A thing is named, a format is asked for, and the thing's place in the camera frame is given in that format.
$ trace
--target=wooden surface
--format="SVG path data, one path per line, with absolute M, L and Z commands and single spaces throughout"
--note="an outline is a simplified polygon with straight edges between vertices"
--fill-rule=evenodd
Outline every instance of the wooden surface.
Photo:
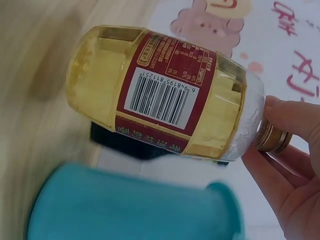
M 90 122 L 69 108 L 73 47 L 94 25 L 146 26 L 158 0 L 0 0 L 0 240 L 25 239 L 44 180 L 64 161 L 95 166 Z

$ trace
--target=cooking oil bottle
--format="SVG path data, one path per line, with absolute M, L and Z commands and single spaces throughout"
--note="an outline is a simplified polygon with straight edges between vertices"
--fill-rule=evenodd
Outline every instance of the cooking oil bottle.
M 265 91 L 256 75 L 147 28 L 92 28 L 70 61 L 66 94 L 107 130 L 183 156 L 234 161 L 253 141 L 277 153 L 291 139 L 262 120 Z

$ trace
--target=teal container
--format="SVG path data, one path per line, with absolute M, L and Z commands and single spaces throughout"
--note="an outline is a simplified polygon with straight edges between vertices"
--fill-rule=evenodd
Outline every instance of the teal container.
M 44 184 L 27 240 L 245 240 L 222 183 L 196 189 L 66 164 Z

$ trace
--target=barcode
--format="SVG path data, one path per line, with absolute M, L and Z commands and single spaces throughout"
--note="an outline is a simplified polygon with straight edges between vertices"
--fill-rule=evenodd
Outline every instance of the barcode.
M 199 89 L 137 67 L 124 108 L 185 129 Z

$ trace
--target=bottle cap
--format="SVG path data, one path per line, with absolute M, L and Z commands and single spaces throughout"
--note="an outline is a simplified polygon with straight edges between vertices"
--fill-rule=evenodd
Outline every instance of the bottle cap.
M 292 134 L 279 130 L 263 118 L 253 146 L 260 152 L 280 154 L 289 145 Z

